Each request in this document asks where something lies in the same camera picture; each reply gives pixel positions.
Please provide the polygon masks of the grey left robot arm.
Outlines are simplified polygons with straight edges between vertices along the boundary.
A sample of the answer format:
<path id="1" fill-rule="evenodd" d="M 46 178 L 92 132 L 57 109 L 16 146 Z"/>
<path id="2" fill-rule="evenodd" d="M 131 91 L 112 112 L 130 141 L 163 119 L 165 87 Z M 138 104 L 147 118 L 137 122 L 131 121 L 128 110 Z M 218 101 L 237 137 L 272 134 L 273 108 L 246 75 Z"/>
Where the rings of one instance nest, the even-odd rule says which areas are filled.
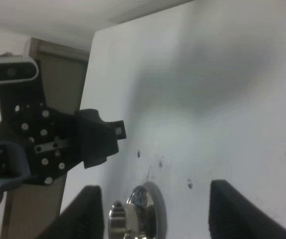
<path id="1" fill-rule="evenodd" d="M 23 184 L 48 186 L 80 163 L 103 164 L 126 138 L 123 121 L 103 121 L 95 109 L 49 107 L 30 57 L 0 57 L 0 111 L 0 203 Z"/>

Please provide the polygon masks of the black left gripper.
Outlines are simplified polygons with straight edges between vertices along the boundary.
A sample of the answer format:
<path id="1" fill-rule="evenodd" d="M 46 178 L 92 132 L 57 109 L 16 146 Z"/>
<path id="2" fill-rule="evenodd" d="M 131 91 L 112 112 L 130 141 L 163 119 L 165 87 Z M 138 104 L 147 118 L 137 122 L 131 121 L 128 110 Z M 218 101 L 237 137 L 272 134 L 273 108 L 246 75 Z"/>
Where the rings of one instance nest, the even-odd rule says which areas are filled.
<path id="1" fill-rule="evenodd" d="M 0 111 L 0 186 L 49 185 L 77 164 L 77 144 L 87 169 L 126 139 L 124 121 L 103 121 L 98 110 L 73 116 L 49 107 L 40 71 L 32 81 L 0 85 Z"/>

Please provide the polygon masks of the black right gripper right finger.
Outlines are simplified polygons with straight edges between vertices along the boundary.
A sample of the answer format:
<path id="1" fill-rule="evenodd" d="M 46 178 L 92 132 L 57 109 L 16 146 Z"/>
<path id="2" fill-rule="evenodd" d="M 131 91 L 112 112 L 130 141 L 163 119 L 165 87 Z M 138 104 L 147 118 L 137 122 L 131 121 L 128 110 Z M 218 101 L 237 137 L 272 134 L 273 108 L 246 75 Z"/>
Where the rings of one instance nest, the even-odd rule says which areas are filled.
<path id="1" fill-rule="evenodd" d="M 286 239 L 286 229 L 247 200 L 226 180 L 210 184 L 212 239 Z"/>

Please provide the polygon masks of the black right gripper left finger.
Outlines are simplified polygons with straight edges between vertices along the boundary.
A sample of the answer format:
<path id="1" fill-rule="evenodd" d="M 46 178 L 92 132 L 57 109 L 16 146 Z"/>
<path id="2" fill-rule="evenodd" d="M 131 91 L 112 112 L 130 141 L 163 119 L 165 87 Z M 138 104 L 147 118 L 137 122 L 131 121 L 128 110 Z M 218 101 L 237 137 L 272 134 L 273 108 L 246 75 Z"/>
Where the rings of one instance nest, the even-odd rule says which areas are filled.
<path id="1" fill-rule="evenodd" d="M 102 195 L 99 186 L 86 186 L 38 239 L 101 239 Z"/>

